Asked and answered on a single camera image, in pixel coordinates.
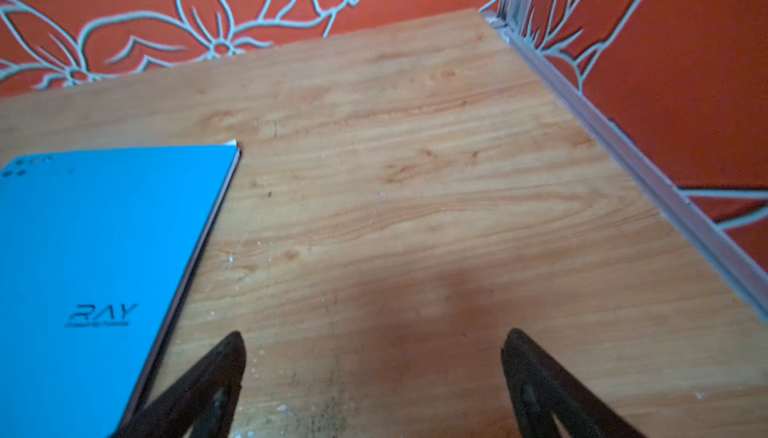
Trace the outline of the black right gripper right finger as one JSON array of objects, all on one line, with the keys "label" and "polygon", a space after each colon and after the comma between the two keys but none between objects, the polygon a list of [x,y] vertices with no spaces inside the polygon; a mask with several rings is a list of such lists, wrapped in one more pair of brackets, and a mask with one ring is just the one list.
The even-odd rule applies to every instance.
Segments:
[{"label": "black right gripper right finger", "polygon": [[642,435],[523,330],[510,330],[501,363],[521,436]]}]

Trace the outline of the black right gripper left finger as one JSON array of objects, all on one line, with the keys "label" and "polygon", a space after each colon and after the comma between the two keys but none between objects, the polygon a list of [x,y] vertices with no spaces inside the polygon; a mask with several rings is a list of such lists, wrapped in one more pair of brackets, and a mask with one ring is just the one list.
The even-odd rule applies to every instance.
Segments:
[{"label": "black right gripper left finger", "polygon": [[227,437],[242,389],[246,348],[229,333],[115,437]]}]

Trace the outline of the blue folder black inside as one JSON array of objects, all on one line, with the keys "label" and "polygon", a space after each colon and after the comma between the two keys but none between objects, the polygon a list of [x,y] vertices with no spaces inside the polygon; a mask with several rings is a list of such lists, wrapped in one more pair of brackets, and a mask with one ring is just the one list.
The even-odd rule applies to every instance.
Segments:
[{"label": "blue folder black inside", "polygon": [[1,433],[136,412],[240,158],[235,143],[17,156],[1,170]]}]

